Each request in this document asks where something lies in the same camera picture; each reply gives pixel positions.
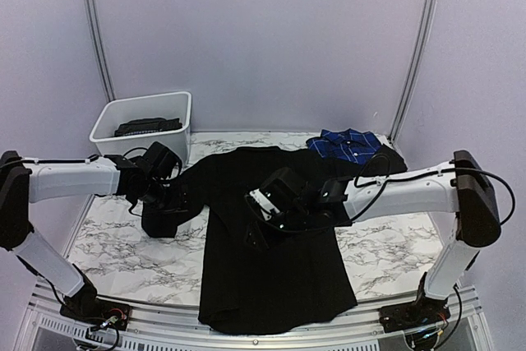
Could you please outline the black long sleeve shirt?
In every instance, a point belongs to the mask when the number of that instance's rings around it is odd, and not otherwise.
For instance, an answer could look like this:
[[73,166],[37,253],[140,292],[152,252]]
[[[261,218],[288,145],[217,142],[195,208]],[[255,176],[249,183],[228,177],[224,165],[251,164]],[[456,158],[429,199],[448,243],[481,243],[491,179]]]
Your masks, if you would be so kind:
[[209,155],[173,183],[165,207],[144,204],[141,226],[152,238],[171,238],[208,210],[200,323],[230,335],[274,335],[331,321],[357,305],[335,231],[277,232],[256,219],[245,195],[282,168],[313,182],[406,171],[395,151],[384,154],[367,167],[276,146]]

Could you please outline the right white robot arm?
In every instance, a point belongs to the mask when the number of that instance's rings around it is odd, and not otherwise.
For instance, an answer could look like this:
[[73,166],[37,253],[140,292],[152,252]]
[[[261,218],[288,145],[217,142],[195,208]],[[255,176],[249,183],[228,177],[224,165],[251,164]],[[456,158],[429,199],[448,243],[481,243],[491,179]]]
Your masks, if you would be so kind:
[[422,277],[407,317],[423,325],[439,311],[478,253],[501,236],[494,182],[503,178],[480,168],[466,150],[450,161],[407,173],[343,176],[311,181],[282,168],[244,198],[256,219],[282,234],[306,234],[347,227],[369,219],[414,213],[455,217],[448,241]]

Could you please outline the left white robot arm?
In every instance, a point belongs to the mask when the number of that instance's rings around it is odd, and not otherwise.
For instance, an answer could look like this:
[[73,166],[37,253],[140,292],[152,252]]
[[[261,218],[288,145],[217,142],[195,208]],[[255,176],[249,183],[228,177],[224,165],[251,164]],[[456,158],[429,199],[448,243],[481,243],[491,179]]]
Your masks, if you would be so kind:
[[120,196],[130,206],[168,211],[182,160],[153,144],[140,155],[41,159],[7,150],[1,155],[1,248],[61,292],[62,303],[84,321],[104,314],[98,291],[33,223],[38,206],[89,196]]

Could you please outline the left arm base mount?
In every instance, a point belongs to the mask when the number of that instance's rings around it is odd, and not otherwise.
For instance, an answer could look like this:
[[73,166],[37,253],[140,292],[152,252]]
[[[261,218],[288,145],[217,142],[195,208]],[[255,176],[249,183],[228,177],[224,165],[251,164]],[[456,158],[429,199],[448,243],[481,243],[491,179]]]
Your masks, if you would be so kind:
[[81,289],[72,297],[63,297],[60,314],[88,323],[95,329],[125,330],[131,311],[128,304],[101,299],[93,289]]

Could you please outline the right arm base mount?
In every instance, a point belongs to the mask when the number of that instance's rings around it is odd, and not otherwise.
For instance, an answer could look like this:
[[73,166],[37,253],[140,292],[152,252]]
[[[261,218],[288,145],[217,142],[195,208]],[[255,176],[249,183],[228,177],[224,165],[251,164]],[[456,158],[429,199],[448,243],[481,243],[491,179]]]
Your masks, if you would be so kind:
[[450,318],[450,310],[446,306],[448,298],[439,300],[425,294],[426,277],[427,273],[424,273],[419,281],[415,300],[380,308],[379,322],[385,333],[418,328]]

